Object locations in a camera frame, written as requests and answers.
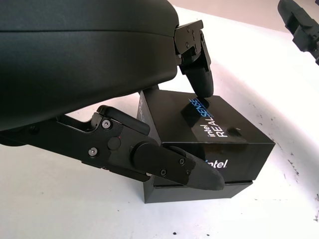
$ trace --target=black metal bracket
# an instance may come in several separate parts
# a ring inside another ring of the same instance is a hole
[[[319,25],[293,0],[280,0],[278,11],[293,42],[302,52],[309,52],[319,65]]]
[[[214,93],[213,78],[201,20],[178,27],[174,42],[176,61],[186,75],[195,93],[202,98]]]
[[[214,168],[181,149],[158,146],[149,132],[147,124],[101,106],[88,122],[60,116],[1,131],[0,143],[30,144],[142,182],[149,180],[149,173],[188,187],[223,188],[223,178]]]

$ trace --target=white surface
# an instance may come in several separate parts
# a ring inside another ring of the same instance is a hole
[[[233,199],[144,204],[140,182],[34,147],[1,146],[1,238],[318,238],[319,67],[288,34],[177,10],[181,23],[204,21],[215,94],[277,143],[255,183]],[[160,87],[192,91],[180,74]],[[138,99],[106,104],[135,116]],[[72,115],[87,120],[98,105]]]
[[[288,32],[278,13],[279,0],[168,0],[171,4],[203,13],[240,21],[273,30]],[[319,6],[315,0],[294,0],[319,20]]]

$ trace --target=black box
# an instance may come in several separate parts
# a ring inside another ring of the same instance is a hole
[[[159,145],[205,160],[225,180],[222,191],[205,191],[152,176],[144,183],[145,203],[231,198],[253,183],[275,145],[219,96],[149,89],[141,92],[137,118]]]

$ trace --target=black mechanical part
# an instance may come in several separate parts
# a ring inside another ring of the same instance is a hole
[[[210,96],[202,22],[178,25],[167,0],[2,2],[0,131],[147,89],[177,65]]]
[[[309,52],[319,65],[319,25],[293,0],[280,0],[278,12],[293,42],[302,52]]]
[[[111,123],[107,130],[103,126],[106,120]],[[149,180],[146,173],[150,173],[188,187],[206,190],[221,187],[220,180],[223,179],[212,176],[215,169],[190,154],[178,154],[157,146],[155,140],[144,134],[148,127],[143,124],[115,108],[101,106],[88,122],[61,116],[1,131],[0,137],[7,142],[30,144],[72,157],[142,182]],[[211,181],[216,179],[219,187]]]
[[[182,74],[186,75],[199,97],[211,97],[214,93],[203,22],[196,21],[180,26],[175,31],[176,59]]]
[[[224,188],[223,177],[216,169],[178,147],[168,150],[148,142],[141,143],[133,150],[132,159],[137,169],[190,188]]]

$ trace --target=black plastic cover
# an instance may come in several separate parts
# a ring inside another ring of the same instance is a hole
[[[174,36],[167,0],[2,0],[1,31],[133,31]]]

